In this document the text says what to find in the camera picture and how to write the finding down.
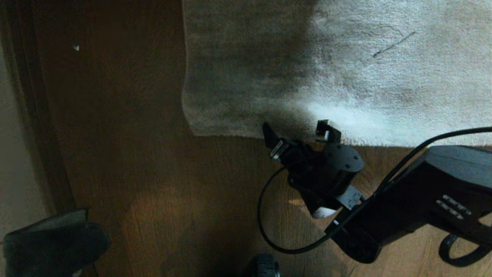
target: white rug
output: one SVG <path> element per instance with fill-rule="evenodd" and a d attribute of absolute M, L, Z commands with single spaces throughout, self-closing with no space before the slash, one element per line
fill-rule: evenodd
<path fill-rule="evenodd" d="M 194 134 L 415 146 L 492 125 L 492 3 L 184 0 L 183 110 Z M 492 144 L 492 134 L 443 143 Z"/>

